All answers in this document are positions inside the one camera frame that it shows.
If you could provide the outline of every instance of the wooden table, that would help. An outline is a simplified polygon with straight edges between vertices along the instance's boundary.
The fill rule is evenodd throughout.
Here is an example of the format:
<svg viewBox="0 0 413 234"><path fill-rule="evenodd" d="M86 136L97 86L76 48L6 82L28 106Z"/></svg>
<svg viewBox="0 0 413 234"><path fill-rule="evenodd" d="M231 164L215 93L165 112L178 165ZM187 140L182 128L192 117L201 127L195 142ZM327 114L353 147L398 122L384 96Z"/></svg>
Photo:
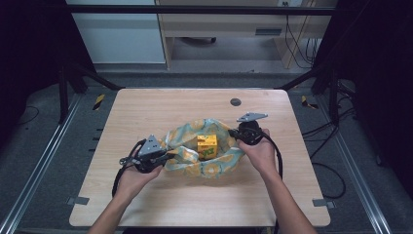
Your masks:
<svg viewBox="0 0 413 234"><path fill-rule="evenodd" d="M240 106L230 103L239 98ZM187 122L214 118L237 128L247 112L267 113L258 120L268 128L283 159L284 182L314 226L330 222L319 184L288 95L279 90L124 89L109 114L70 223L91 226L111 200L111 189L136 142L163 137ZM220 179L188 178L163 171L147 184L126 210L121 226L273 226L276 216L259 173L244 156L237 169Z"/></svg>

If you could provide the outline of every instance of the gray mat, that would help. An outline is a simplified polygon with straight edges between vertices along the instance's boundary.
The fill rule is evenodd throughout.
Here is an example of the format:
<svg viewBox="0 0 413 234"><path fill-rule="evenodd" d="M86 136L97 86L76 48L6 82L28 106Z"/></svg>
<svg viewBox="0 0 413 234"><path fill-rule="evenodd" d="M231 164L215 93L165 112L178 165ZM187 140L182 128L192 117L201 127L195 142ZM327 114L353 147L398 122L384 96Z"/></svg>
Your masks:
<svg viewBox="0 0 413 234"><path fill-rule="evenodd" d="M135 86L139 82L140 85L145 87L160 86L160 83L153 82L150 78L147 79L146 83L142 80L133 79L130 79L129 82L124 82L128 86ZM178 86L185 83L183 80L180 82L182 83L169 83L169 86ZM234 87L237 84L240 83L234 80L233 83L229 82L226 85ZM105 99L100 109L93 111L95 99L99 94L105 94ZM302 95L306 95L309 103L316 103L316 99L312 98L306 86L303 85L302 88L294 89L289 94L302 132L307 132L327 122L319 109L302 106ZM45 114L44 117L39 115L35 121L27 125L28 127L18 128L14 135L13 145L10 145L6 151L2 152L0 182L2 194L8 194L8 196L1 196L0 198L2 216L5 215L6 212L4 211L10 208L10 204L13 204L19 195L19 190L22 189L41 151L45 148L48 137L51 136L56 126L58 119L56 87L50 87L40 92L39 95L40 97L34 98L33 104L42 107L40 110L42 114ZM75 228L69 224L68 219L72 207L66 205L66 199L69 196L76 196L80 190L87 168L93 157L90 149L94 149L97 145L94 137L100 136L101 131L97 131L97 129L104 127L115 96L116 92L98 86L90 87L83 96L73 123L62 141L55 159L49 166L42 184L23 216L19 228L25 230L33 230L32 228L37 228L37 230L43 228L66 231L85 230L85 228ZM351 104L343 102L343 110L347 107L351 107ZM377 167L374 152L369 147L369 143L357 120L351 117L345 119L341 122L340 131L354 153L357 163L361 167L394 233L413 233L413 224L409 221L413 211L412 201L408 199L402 190L391 169ZM329 131L325 131L314 136L314 138L323 139L328 134ZM314 152L319 144L320 141L306 141L309 153ZM16 170L16 165L10 161L18 162L16 164L19 165L18 170ZM374 233L364 207L344 168L340 152L334 140L331 140L314 157L314 161L324 163L337 170L347 185L346 194L342 198L334 200L337 208L329 210L332 219L331 223L326 227L318 228L318 231L320 233ZM315 171L323 193L337 194L341 191L342 184L335 175L323 168L315 167Z"/></svg>

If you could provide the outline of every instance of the metal frame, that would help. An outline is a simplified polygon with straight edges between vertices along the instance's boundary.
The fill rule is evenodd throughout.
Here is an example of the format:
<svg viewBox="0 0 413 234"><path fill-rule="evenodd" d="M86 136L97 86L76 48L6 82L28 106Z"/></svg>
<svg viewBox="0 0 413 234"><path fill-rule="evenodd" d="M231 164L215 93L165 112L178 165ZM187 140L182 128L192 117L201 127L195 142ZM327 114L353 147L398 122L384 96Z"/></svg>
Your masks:
<svg viewBox="0 0 413 234"><path fill-rule="evenodd" d="M247 7L247 6L152 6L152 5L45 5L45 11L67 11L89 14L212 14L212 15L289 15L337 16L357 10L312 7Z"/></svg>

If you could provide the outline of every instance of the black cable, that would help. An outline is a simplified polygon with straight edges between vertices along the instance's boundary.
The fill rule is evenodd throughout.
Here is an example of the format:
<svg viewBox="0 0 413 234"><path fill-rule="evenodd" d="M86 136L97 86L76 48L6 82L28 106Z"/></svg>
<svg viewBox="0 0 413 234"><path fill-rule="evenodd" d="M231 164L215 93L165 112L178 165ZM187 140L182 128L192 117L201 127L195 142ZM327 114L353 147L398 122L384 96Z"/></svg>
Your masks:
<svg viewBox="0 0 413 234"><path fill-rule="evenodd" d="M29 123L29 122L33 121L40 113L40 110L35 106L27 105L26 108L34 108L36 110L36 114L33 117L31 117L29 120L26 120L26 121L23 121L23 122L20 122L20 123L16 123L16 125L23 125L23 124Z"/></svg>
<svg viewBox="0 0 413 234"><path fill-rule="evenodd" d="M311 38L308 38L308 39L307 39L306 58L307 58L307 60L310 62L311 67L313 67L313 66L314 66L314 62L315 62L315 60L316 60L317 48L318 48L318 46L319 46L319 45L318 45L319 39L318 39L318 38L314 38L314 39L313 39L314 42L313 42L312 55L309 56L309 55L308 55L308 51L309 51L309 45L310 45L310 41L311 41L311 40L312 40Z"/></svg>
<svg viewBox="0 0 413 234"><path fill-rule="evenodd" d="M313 157L322 149L323 146L325 146L328 141L334 136L336 135L338 132L338 127L334 127L333 131L331 132L331 134L328 136L328 138L316 149L316 151L313 152L313 154L310 156L310 159L313 159Z"/></svg>
<svg viewBox="0 0 413 234"><path fill-rule="evenodd" d="M341 97L340 99L337 100L337 103L340 104L341 101L343 101L344 99L351 99L352 97L350 96L345 96L345 97Z"/></svg>
<svg viewBox="0 0 413 234"><path fill-rule="evenodd" d="M280 225L279 225L279 220L277 219L276 226L274 227L274 234L279 234L279 229L280 229Z"/></svg>
<svg viewBox="0 0 413 234"><path fill-rule="evenodd" d="M286 25L285 25L285 37L284 37L284 39L285 39L285 45L286 45L286 47L287 47L288 50L291 52L291 55L292 55L292 57L294 58L295 63L296 63L300 68L312 68L312 67L313 67L313 63L312 63L312 62L308 62L308 61L306 60L306 58L304 58L303 53L301 52L300 47L299 47L299 45L298 45L298 42L297 42L297 40L295 39L294 35L292 34L291 28L289 27L288 15L285 15L285 19L286 19ZM303 23L303 24L301 25L301 29L300 29L300 33L299 33L300 35L301 35L301 33L303 32L303 30L304 30L304 25L305 25L305 23ZM306 63L308 63L308 64L310 65L310 67L304 67L304 66L301 66L300 64L298 64L298 61L297 61L295 55L293 54L291 48L290 48L289 45L288 45L287 38L286 38L287 32L289 32L289 33L291 34L292 40L294 41L295 46L296 46L296 48L298 49L298 52L299 52L300 55L301 55L301 58L302 58Z"/></svg>
<svg viewBox="0 0 413 234"><path fill-rule="evenodd" d="M338 85L339 85L339 91L342 95L351 97L351 95L355 94L354 91L347 88L340 80L338 82Z"/></svg>
<svg viewBox="0 0 413 234"><path fill-rule="evenodd" d="M320 166L320 167L323 167L323 168L326 168L326 169L330 170L331 172L333 172L334 174L336 174L340 178L341 183L343 184L343 189L338 195L326 195L326 194L323 193L322 196L324 196L326 198L330 198L330 199L339 199L339 198L343 197L344 194L346 193L346 190L347 190L346 181L343 179L343 177L336 170L326 166L325 164L312 163L312 165Z"/></svg>
<svg viewBox="0 0 413 234"><path fill-rule="evenodd" d="M356 110L352 107L339 115L341 120L345 120L348 116L355 114Z"/></svg>
<svg viewBox="0 0 413 234"><path fill-rule="evenodd" d="M277 147L276 143L270 138L270 136L268 136L264 132L262 132L262 135L263 135L264 138L269 140L273 144L274 148L276 149L276 152L277 152L276 155L277 155L277 159L279 161L279 174L280 174L280 177L282 178L282 154L280 153L279 148Z"/></svg>
<svg viewBox="0 0 413 234"><path fill-rule="evenodd" d="M133 147L133 149L131 150L131 153L128 155L128 157L126 158L126 161L128 162L131 157L133 156L134 151L136 150L136 148L140 145L142 146L144 143L146 142L146 139L140 140L137 142L137 144ZM125 164L124 166L122 166L121 169L119 169L118 173L115 176L115 180L113 181L113 187L112 187L112 197L115 196L116 191L118 190L118 184L119 184L119 180L121 179L122 175L124 174L125 170L131 166L134 166L134 164L132 165L128 165Z"/></svg>
<svg viewBox="0 0 413 234"><path fill-rule="evenodd" d="M349 109L347 109L346 111L344 111L343 113L341 113L341 114L339 115L339 118L340 118L340 119L345 119L348 115L353 114L352 111L354 111L354 110L355 110L354 108L349 108ZM322 130L325 130L326 128L328 128L329 126L331 126L332 123L333 123L333 122L330 121L330 122L328 122L328 123L326 123L326 124L324 124L324 125L321 125L320 127L317 127L316 129L313 129L313 130L311 130L311 131L308 131L308 132L302 134L302 136L303 136L303 138L312 137L312 136L318 134L319 132L321 132Z"/></svg>
<svg viewBox="0 0 413 234"><path fill-rule="evenodd" d="M301 66L301 65L298 63L297 58L295 57L295 55L294 55L294 53L292 52L291 48L289 48L288 41L287 41L287 38L286 38L286 34L287 34L287 32L288 32L288 29L289 29L288 15L286 15L285 17L286 17L286 25L285 25L284 40L285 40L285 45L286 45L286 47L287 47L288 50L291 52L292 58L294 59L294 61L295 61L295 63L297 64L298 67L300 67L300 68L311 68L311 67L307 67L307 66Z"/></svg>

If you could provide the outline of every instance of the plastic bag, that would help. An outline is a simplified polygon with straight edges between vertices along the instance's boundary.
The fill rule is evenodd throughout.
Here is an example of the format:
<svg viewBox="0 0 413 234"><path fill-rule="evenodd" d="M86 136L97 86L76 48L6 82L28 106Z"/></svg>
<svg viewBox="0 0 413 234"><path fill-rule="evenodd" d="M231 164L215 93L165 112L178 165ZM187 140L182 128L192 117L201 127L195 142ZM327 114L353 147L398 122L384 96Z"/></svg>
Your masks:
<svg viewBox="0 0 413 234"><path fill-rule="evenodd" d="M171 130L161 139L161 145L172 149L175 154L165 164L167 171L179 171L190 177L219 178L232 172L244 152L230 137L227 125L215 119L197 120ZM198 136L216 135L217 155L214 159L202 161L197 152Z"/></svg>

